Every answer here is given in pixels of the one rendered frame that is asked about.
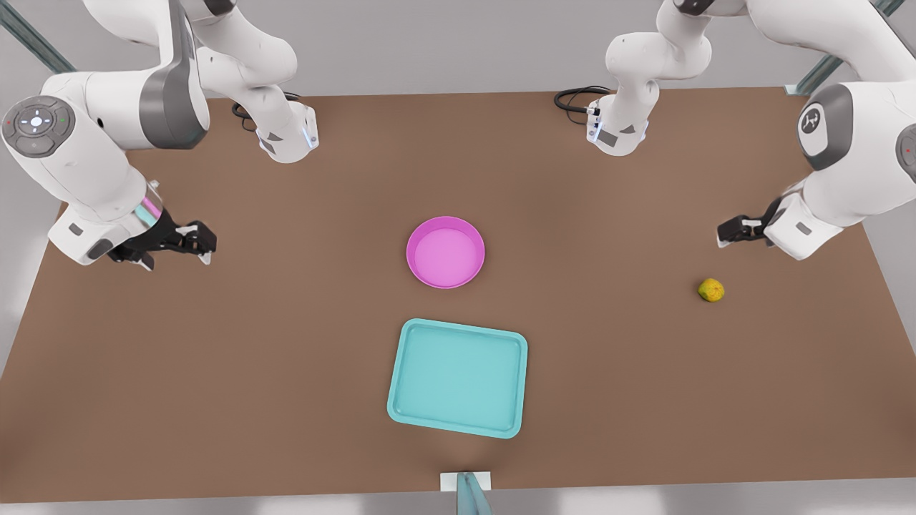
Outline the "pink round plate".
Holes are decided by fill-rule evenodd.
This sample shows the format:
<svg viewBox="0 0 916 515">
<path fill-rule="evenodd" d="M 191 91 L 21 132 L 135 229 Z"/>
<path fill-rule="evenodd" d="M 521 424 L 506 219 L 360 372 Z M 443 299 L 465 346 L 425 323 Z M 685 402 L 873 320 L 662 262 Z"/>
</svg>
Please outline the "pink round plate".
<svg viewBox="0 0 916 515">
<path fill-rule="evenodd" d="M 409 270 L 435 289 L 455 289 L 474 280 L 485 260 L 485 243 L 470 222 L 452 216 L 428 219 L 406 244 Z"/>
</svg>

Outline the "teal rectangular tray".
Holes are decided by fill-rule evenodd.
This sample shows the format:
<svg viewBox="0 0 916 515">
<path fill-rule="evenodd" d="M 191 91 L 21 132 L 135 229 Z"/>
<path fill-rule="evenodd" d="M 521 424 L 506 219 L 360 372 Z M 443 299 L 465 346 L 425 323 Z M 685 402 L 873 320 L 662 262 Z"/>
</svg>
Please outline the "teal rectangular tray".
<svg viewBox="0 0 916 515">
<path fill-rule="evenodd" d="M 400 330 L 386 410 L 396 423 L 510 439 L 529 343 L 520 333 L 413 318 Z"/>
</svg>

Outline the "silver frame post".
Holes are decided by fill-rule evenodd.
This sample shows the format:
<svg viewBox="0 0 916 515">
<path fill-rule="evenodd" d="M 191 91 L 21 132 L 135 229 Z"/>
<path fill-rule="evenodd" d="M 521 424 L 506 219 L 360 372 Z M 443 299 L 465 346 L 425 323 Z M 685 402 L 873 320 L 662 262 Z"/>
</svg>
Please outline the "silver frame post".
<svg viewBox="0 0 916 515">
<path fill-rule="evenodd" d="M 899 10 L 907 0 L 870 0 L 874 9 L 884 17 L 890 26 L 890 17 Z M 796 84 L 786 84 L 783 91 L 788 97 L 810 97 L 844 64 L 843 59 L 828 54 L 818 61 Z"/>
<path fill-rule="evenodd" d="M 492 489 L 490 471 L 444 472 L 439 474 L 439 490 L 454 492 L 456 515 L 494 515 L 485 492 Z"/>
<path fill-rule="evenodd" d="M 0 26 L 53 73 L 76 72 L 72 63 L 9 3 L 0 0 Z"/>
</svg>

